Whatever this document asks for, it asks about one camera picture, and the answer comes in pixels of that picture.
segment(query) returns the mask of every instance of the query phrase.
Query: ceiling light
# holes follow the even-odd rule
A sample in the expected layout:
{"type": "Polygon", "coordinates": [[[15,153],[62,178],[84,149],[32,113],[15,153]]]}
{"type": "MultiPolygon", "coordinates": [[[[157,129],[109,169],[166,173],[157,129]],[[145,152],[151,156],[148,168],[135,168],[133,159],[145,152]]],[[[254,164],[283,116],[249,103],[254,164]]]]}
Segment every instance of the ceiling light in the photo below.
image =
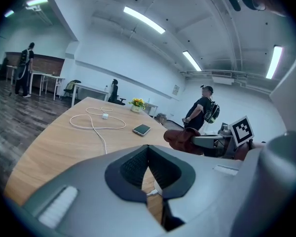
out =
{"type": "Polygon", "coordinates": [[[9,10],[4,16],[7,18],[8,16],[12,15],[14,13],[13,10],[9,10]]]}
{"type": "Polygon", "coordinates": [[[193,67],[197,71],[202,71],[201,68],[197,65],[196,61],[192,58],[192,56],[190,55],[190,53],[188,51],[184,51],[183,54],[190,61],[190,63],[192,63],[193,67]]]}
{"type": "Polygon", "coordinates": [[[144,15],[142,15],[142,14],[140,14],[140,13],[132,10],[131,8],[125,7],[124,8],[124,12],[126,12],[127,14],[132,15],[133,17],[138,18],[139,20],[143,21],[147,25],[149,25],[152,28],[154,28],[160,34],[163,34],[165,32],[165,30],[163,28],[161,28],[160,26],[158,26],[152,20],[150,20],[147,17],[145,17],[144,15]]]}
{"type": "Polygon", "coordinates": [[[43,3],[43,2],[48,2],[48,0],[30,0],[30,1],[27,1],[26,4],[28,6],[33,6],[33,5],[36,5],[39,3],[43,3]]]}
{"type": "Polygon", "coordinates": [[[277,68],[277,65],[280,61],[281,58],[281,54],[282,54],[283,48],[281,46],[274,46],[274,51],[273,51],[273,57],[272,57],[272,61],[271,61],[271,65],[268,69],[266,78],[267,79],[272,79],[275,70],[277,68]]]}

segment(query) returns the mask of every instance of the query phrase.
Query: man wearing cap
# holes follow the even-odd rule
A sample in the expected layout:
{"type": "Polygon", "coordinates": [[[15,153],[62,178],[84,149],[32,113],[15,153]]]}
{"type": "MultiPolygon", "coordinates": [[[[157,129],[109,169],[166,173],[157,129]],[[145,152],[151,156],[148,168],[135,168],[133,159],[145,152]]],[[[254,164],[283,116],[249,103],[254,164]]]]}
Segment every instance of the man wearing cap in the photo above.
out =
{"type": "Polygon", "coordinates": [[[213,88],[210,86],[206,86],[202,89],[202,98],[194,103],[193,107],[188,111],[185,119],[183,119],[185,123],[184,128],[191,127],[196,130],[201,129],[204,124],[204,114],[210,107],[213,93],[213,88]]]}

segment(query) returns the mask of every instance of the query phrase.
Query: phone screen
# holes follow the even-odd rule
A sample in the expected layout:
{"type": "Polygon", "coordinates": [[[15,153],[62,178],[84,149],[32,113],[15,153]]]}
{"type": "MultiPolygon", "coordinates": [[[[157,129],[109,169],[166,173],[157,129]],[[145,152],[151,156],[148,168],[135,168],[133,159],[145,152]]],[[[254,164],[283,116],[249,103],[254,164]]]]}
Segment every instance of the phone screen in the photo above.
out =
{"type": "Polygon", "coordinates": [[[144,125],[144,124],[141,124],[141,125],[139,125],[139,126],[137,126],[137,127],[134,128],[134,130],[135,130],[136,132],[141,133],[141,134],[145,134],[145,133],[147,133],[147,131],[148,131],[149,129],[150,129],[150,127],[147,126],[147,125],[144,125]]]}

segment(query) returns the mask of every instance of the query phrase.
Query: wooden floor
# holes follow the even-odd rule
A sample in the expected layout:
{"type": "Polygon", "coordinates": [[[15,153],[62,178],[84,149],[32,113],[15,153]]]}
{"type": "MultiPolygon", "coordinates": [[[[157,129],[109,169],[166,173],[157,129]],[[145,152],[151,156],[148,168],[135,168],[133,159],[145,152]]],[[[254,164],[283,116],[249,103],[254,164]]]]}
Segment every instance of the wooden floor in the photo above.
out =
{"type": "MultiPolygon", "coordinates": [[[[53,95],[39,96],[33,89],[31,98],[11,96],[10,82],[0,81],[0,189],[5,184],[20,157],[39,134],[71,106],[71,99],[53,101],[53,95]]],[[[168,121],[167,129],[182,130],[168,121]]]]}

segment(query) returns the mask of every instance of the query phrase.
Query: smartphone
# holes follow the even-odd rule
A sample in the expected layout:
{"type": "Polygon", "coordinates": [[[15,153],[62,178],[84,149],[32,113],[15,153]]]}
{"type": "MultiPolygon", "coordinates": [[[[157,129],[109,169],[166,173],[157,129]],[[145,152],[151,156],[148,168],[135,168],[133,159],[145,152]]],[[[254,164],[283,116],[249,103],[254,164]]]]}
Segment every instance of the smartphone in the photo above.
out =
{"type": "Polygon", "coordinates": [[[145,124],[141,124],[133,129],[133,132],[140,136],[145,136],[149,131],[150,127],[145,124]]]}

